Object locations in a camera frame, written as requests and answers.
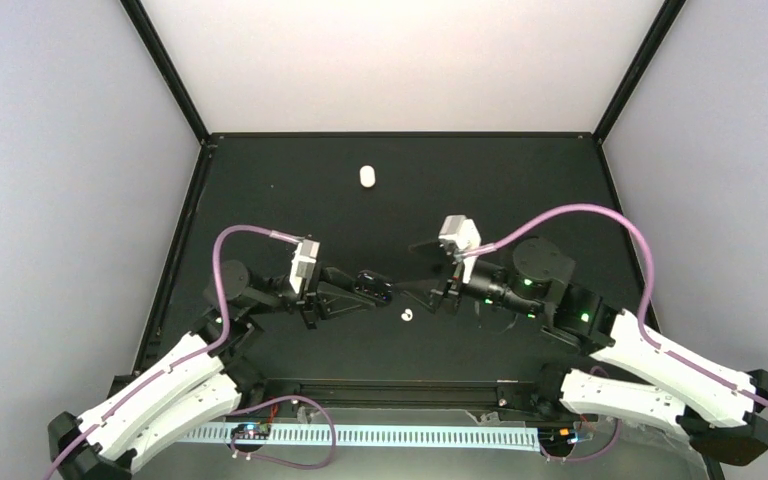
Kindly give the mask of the black frame post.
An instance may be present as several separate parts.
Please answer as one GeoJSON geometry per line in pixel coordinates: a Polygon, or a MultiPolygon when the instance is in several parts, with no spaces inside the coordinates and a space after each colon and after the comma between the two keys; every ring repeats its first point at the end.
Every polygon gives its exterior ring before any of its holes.
{"type": "Polygon", "coordinates": [[[686,0],[662,2],[593,131],[592,136],[597,145],[602,145],[608,138],[685,4],[686,0]]]}
{"type": "Polygon", "coordinates": [[[210,132],[199,114],[143,2],[140,0],[121,0],[120,3],[157,71],[172,94],[194,137],[199,143],[207,142],[210,132]]]}

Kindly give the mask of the left black frame post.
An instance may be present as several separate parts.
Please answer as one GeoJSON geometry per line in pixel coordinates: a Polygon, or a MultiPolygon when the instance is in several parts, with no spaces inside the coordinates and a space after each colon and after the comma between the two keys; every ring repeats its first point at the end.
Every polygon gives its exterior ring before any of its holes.
{"type": "Polygon", "coordinates": [[[121,0],[120,3],[157,71],[172,94],[194,137],[199,143],[207,142],[210,132],[199,114],[143,2],[140,0],[121,0]]]}

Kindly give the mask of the white capsule object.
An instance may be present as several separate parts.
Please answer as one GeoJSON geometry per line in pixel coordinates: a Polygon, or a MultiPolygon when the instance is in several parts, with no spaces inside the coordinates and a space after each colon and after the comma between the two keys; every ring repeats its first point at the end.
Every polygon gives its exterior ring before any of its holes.
{"type": "Polygon", "coordinates": [[[376,171],[371,165],[364,165],[359,169],[359,182],[362,187],[370,189],[376,184],[376,171]]]}

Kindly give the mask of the clear plastic sheet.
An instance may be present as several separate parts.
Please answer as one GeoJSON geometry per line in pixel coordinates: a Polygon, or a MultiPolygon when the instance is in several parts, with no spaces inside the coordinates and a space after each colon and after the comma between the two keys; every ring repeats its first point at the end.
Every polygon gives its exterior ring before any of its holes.
{"type": "Polygon", "coordinates": [[[566,461],[540,454],[478,450],[444,464],[462,479],[707,479],[705,462],[682,442],[656,429],[605,418],[594,438],[566,461]]]}

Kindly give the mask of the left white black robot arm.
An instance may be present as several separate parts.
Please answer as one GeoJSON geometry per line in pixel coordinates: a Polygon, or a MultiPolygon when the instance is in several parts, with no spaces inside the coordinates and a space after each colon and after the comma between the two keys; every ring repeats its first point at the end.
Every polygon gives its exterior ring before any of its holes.
{"type": "Polygon", "coordinates": [[[271,278],[232,260],[215,268],[206,296],[210,309],[161,359],[101,404],[50,421],[46,478],[130,479],[206,422],[271,415],[284,402],[300,402],[295,394],[267,397],[263,377],[246,358],[262,333],[255,316],[298,313],[314,326],[386,306],[394,287],[375,272],[348,274],[311,258],[271,278]]]}

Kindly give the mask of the right black frame post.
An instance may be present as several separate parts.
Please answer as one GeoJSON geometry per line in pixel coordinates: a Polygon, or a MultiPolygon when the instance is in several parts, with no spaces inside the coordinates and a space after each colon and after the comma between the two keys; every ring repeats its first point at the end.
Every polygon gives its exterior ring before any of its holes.
{"type": "Polygon", "coordinates": [[[662,2],[593,131],[592,136],[597,145],[602,145],[608,138],[685,4],[686,0],[662,2]]]}

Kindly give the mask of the black earbud charging case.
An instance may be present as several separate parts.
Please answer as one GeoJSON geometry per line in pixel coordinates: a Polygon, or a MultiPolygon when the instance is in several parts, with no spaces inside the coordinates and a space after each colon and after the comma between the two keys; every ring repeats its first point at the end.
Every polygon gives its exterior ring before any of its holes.
{"type": "Polygon", "coordinates": [[[354,291],[374,301],[377,306],[389,305],[394,297],[394,283],[384,275],[371,270],[359,272],[354,281],[354,291]]]}

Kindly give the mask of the black front mounting rail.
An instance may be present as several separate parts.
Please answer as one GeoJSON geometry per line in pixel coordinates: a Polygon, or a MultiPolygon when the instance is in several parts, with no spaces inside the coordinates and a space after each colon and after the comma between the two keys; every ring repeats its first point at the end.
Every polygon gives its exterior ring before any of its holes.
{"type": "Polygon", "coordinates": [[[309,399],[325,408],[432,409],[497,413],[504,420],[561,427],[579,418],[610,416],[682,433],[701,425],[701,417],[662,387],[599,374],[545,366],[533,380],[495,382],[372,381],[260,378],[245,381],[216,375],[198,382],[180,398],[159,408],[139,425],[169,421],[198,426],[217,417],[267,414],[267,402],[309,399]]]}

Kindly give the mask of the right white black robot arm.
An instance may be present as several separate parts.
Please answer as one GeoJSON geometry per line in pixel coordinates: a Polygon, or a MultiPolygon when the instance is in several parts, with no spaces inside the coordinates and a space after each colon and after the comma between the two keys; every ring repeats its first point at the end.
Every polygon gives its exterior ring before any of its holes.
{"type": "Polygon", "coordinates": [[[529,237],[506,249],[501,264],[457,261],[448,242],[415,251],[433,260],[428,279],[396,290],[430,312],[456,313],[467,301],[541,322],[542,331],[597,362],[633,375],[608,379],[560,364],[541,368],[529,392],[545,419],[611,416],[684,441],[720,463],[745,466],[768,450],[768,372],[720,366],[610,306],[571,280],[574,261],[552,242],[529,237]]]}

